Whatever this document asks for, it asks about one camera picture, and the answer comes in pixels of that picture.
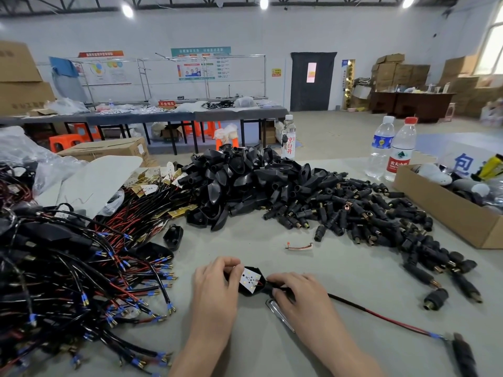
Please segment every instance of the bottle label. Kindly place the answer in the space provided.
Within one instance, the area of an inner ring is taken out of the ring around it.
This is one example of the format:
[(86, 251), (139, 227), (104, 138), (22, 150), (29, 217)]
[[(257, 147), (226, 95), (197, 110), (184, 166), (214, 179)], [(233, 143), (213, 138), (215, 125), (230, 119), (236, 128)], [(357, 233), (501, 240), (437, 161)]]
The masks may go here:
[(372, 146), (379, 149), (389, 149), (391, 148), (391, 141), (393, 136), (379, 136), (374, 135), (374, 140), (372, 141)]
[(388, 166), (386, 170), (391, 173), (396, 173), (399, 166), (407, 165), (411, 162), (413, 149), (401, 149), (393, 147), (391, 155), (389, 155)]

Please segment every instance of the white work table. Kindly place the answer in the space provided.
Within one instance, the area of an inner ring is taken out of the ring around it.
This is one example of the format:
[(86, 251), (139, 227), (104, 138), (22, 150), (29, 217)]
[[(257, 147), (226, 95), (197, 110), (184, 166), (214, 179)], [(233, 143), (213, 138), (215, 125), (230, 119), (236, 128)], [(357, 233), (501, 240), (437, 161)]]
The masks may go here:
[[(310, 161), (311, 169), (349, 172), (349, 177), (367, 179), (365, 159)], [(115, 331), (125, 340), (157, 351), (175, 355), (189, 335), (192, 273), (219, 255), (239, 257), (245, 266), (255, 266), (267, 276), (273, 272), (310, 272), (328, 292), (351, 300), (377, 313), (440, 334), (461, 333), (472, 347), (480, 376), (500, 376), (503, 370), (503, 251), (475, 250), (435, 221), (433, 237), (450, 251), (459, 251), (473, 259), (478, 267), (467, 278), (480, 290), (483, 304), (468, 301), (445, 274), (438, 275), (450, 294), (438, 312), (422, 308), (424, 297), (432, 291), (411, 277), (401, 267), (401, 254), (386, 247), (355, 245), (347, 235), (336, 237), (327, 231), (323, 241), (311, 252), (284, 249), (314, 242), (317, 224), (309, 230), (286, 230), (275, 220), (264, 221), (264, 212), (229, 217), (225, 227), (211, 233), (209, 227), (198, 229), (181, 225), (184, 237), (174, 258), (173, 271), (179, 277), (167, 292), (177, 312), (166, 322), (119, 326)], [(162, 244), (162, 234), (154, 241)], [(214, 375), (228, 377), (307, 377), (330, 373), (266, 307), (268, 297), (259, 294), (239, 297), (238, 315), (229, 346), (225, 349)], [(166, 306), (161, 296), (148, 300), (153, 311), (163, 314)], [(457, 376), (450, 348), (441, 340), (414, 334), (369, 314), (334, 302), (349, 332), (358, 345), (372, 355), (393, 377)], [(69, 357), (41, 363), (35, 375), (140, 376), (131, 366), (119, 368), (117, 356), (102, 344), (87, 344), (81, 351), (89, 361), (73, 371)], [(149, 367), (149, 371), (167, 370)]]

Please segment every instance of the plastic bottle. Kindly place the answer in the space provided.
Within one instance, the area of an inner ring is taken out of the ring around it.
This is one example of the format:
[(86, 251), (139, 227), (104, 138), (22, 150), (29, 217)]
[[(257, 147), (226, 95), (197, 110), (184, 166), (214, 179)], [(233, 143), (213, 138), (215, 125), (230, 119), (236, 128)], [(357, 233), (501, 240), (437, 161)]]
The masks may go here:
[(415, 148), (415, 125), (417, 122), (418, 118), (406, 118), (405, 124), (393, 139), (388, 166), (386, 167), (386, 174), (384, 176), (386, 180), (394, 181), (398, 167), (411, 162), (412, 152)]
[(295, 124), (293, 115), (286, 115), (282, 129), (281, 157), (292, 159), (295, 157)]
[(391, 141), (395, 136), (394, 117), (384, 117), (381, 125), (374, 133), (372, 141), (372, 153), (370, 154), (365, 173), (369, 177), (381, 177), (386, 170)]

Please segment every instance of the black door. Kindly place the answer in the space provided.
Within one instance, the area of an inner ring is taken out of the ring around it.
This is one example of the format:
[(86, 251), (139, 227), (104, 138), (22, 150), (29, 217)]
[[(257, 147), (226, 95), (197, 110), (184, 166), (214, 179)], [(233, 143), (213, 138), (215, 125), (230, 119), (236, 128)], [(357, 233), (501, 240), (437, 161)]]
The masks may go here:
[(326, 111), (329, 108), (333, 61), (337, 53), (291, 53), (291, 111)]

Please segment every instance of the brown desk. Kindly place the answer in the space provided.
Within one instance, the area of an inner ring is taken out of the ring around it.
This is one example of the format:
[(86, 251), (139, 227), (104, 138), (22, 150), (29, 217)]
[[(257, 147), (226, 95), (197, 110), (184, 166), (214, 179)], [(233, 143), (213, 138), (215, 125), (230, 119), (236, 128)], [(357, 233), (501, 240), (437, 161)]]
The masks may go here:
[(372, 113), (386, 113), (397, 118), (415, 116), (420, 123), (436, 123), (445, 117), (454, 95), (374, 92), (370, 100), (370, 110)]

